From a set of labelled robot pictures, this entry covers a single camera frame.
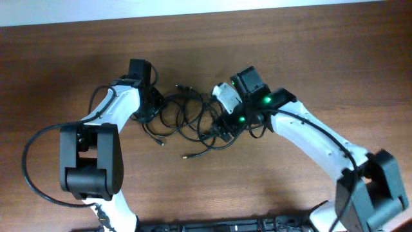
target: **wooden table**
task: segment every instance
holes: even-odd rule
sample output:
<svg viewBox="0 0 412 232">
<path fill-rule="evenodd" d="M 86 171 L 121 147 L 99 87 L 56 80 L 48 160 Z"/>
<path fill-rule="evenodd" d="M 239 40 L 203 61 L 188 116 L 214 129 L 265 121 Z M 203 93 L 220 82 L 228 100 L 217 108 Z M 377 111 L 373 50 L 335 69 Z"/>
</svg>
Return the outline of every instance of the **wooden table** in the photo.
<svg viewBox="0 0 412 232">
<path fill-rule="evenodd" d="M 0 230 L 70 231 L 97 226 L 89 209 L 55 206 L 21 174 L 25 142 L 39 129 L 86 115 L 97 86 L 147 59 L 157 87 L 209 92 L 253 64 L 271 89 L 285 87 L 324 123 L 398 160 L 412 200 L 412 4 L 361 3 L 0 28 Z M 243 134 L 232 147 L 192 160 L 200 145 L 164 147 L 128 122 L 120 135 L 129 207 L 144 222 L 247 218 L 308 209 L 333 197 L 323 170 L 291 142 Z M 59 187 L 59 133 L 41 137 L 28 161 L 46 193 Z M 389 223 L 399 225 L 409 210 Z"/>
</svg>

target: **green led light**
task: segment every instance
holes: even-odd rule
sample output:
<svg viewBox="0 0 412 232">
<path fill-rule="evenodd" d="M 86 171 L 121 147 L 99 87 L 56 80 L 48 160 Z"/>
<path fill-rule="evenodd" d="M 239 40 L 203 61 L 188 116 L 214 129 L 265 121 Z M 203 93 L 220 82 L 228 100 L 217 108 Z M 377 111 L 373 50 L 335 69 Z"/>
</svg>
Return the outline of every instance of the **green led light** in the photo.
<svg viewBox="0 0 412 232">
<path fill-rule="evenodd" d="M 264 103 L 270 103 L 270 101 L 271 101 L 272 99 L 270 98 L 270 97 L 265 97 L 264 99 L 263 99 L 263 102 Z"/>
</svg>

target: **cable connector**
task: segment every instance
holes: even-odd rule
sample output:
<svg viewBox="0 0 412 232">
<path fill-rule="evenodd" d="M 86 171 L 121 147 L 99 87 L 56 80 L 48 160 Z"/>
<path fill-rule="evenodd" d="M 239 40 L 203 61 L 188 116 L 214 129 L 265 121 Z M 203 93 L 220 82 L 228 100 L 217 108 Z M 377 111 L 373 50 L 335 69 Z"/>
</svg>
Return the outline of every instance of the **cable connector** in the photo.
<svg viewBox="0 0 412 232">
<path fill-rule="evenodd" d="M 190 154 L 190 155 L 186 155 L 186 156 L 182 157 L 182 159 L 191 159 L 191 158 L 199 157 L 201 155 L 203 155 L 203 154 L 201 154 L 201 153 Z"/>
<path fill-rule="evenodd" d="M 156 143 L 161 145 L 161 146 L 165 146 L 165 143 L 163 141 L 161 141 L 160 139 L 155 139 L 154 141 L 156 141 Z"/>
<path fill-rule="evenodd" d="M 115 228 L 110 225 L 110 218 L 106 215 L 100 205 L 96 206 L 95 210 L 97 211 L 97 217 L 100 224 L 109 229 L 109 231 L 115 232 Z"/>
</svg>

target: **tangled cable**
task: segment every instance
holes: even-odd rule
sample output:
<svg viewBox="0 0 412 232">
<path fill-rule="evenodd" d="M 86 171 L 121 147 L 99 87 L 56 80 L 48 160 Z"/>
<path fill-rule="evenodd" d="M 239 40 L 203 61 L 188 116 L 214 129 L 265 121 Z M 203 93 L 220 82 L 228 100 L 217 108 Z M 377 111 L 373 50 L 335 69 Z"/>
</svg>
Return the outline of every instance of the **tangled cable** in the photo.
<svg viewBox="0 0 412 232">
<path fill-rule="evenodd" d="M 228 148 L 236 141 L 238 136 L 235 136 L 231 141 L 229 141 L 224 146 L 215 146 L 217 135 L 201 131 L 200 123 L 206 111 L 212 117 L 212 120 L 217 119 L 223 113 L 223 107 L 216 99 L 214 99 L 213 97 L 209 99 L 206 94 L 201 94 L 191 87 L 181 86 L 178 84 L 176 85 L 176 87 L 179 90 L 183 91 L 183 93 L 175 93 L 165 97 L 165 104 L 167 105 L 166 108 L 171 104 L 178 107 L 174 124 L 171 125 L 166 123 L 164 119 L 164 110 L 166 108 L 161 110 L 159 113 L 160 122 L 166 128 L 172 129 L 172 131 L 168 133 L 157 133 L 150 128 L 150 123 L 142 124 L 143 130 L 148 136 L 150 136 L 150 138 L 155 140 L 158 144 L 164 145 L 163 141 L 157 138 L 164 138 L 179 133 L 184 139 L 191 142 L 200 142 L 205 146 L 205 149 L 203 151 L 199 153 L 186 155 L 183 157 L 183 159 L 199 157 L 201 155 L 206 154 L 210 150 L 222 150 Z M 187 105 L 191 101 L 199 102 L 201 104 L 200 112 L 193 119 L 190 119 L 188 117 L 189 111 L 187 110 Z M 131 116 L 131 119 L 137 121 L 137 119 L 133 116 Z M 194 139 L 187 136 L 182 131 L 184 128 L 190 128 L 190 130 L 197 134 L 197 138 Z"/>
</svg>

